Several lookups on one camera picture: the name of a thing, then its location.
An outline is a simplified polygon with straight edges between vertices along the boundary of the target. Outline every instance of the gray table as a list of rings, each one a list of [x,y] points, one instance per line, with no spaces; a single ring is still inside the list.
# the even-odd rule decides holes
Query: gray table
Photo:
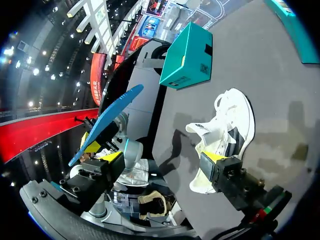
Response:
[[[211,81],[167,89],[152,151],[202,239],[237,226],[243,216],[223,194],[189,189],[199,167],[194,145],[200,138],[185,126],[211,120],[220,93],[237,88],[252,104],[255,138],[244,155],[244,167],[265,178],[267,188],[279,184],[293,194],[278,217],[280,226],[308,188],[320,155],[320,69],[300,62],[280,19],[262,0],[255,0],[211,31]]]

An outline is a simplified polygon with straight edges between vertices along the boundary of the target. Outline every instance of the red banner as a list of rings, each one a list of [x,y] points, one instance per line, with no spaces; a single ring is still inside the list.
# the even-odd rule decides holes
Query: red banner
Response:
[[[0,124],[0,156],[4,163],[23,151],[98,116],[98,108],[21,118]]]
[[[148,42],[149,39],[148,38],[144,38],[141,36],[134,36],[131,45],[129,47],[130,51],[135,51],[137,48],[139,48],[141,45],[143,45],[144,43]]]
[[[124,60],[125,60],[125,56],[117,55],[115,57],[115,64],[114,64],[113,70],[116,70],[119,67],[120,63],[122,63]]]
[[[95,104],[98,106],[101,102],[102,90],[101,90],[101,74],[103,67],[106,63],[106,54],[94,53],[91,63],[91,73],[90,73],[90,85],[91,94]]]

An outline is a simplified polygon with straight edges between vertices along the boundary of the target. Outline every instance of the teal shoebox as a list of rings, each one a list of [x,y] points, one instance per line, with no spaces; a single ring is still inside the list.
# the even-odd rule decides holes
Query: teal shoebox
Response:
[[[285,3],[281,0],[264,0],[281,19],[286,31],[289,33],[303,64],[319,64],[320,58],[307,31],[293,12],[287,11]]]
[[[190,22],[169,47],[159,84],[181,89],[211,77],[212,33]]]

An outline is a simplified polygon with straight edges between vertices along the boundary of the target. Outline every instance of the white sneaker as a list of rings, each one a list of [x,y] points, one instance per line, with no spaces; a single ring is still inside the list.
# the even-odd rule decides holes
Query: white sneaker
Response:
[[[201,152],[206,151],[241,160],[255,135],[255,119],[249,101],[241,91],[231,88],[216,98],[214,108],[216,116],[210,122],[185,126],[187,132],[201,137],[195,146],[199,158]],[[189,187],[200,194],[216,192],[200,168]]]

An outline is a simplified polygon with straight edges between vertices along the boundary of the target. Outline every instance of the blue shoe insole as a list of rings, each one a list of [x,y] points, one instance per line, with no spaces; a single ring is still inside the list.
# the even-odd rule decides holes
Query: blue shoe insole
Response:
[[[135,97],[144,89],[142,84],[134,86],[121,97],[115,100],[97,119],[89,136],[75,156],[69,162],[71,167],[84,154],[85,149],[93,143],[99,134],[135,99]]]

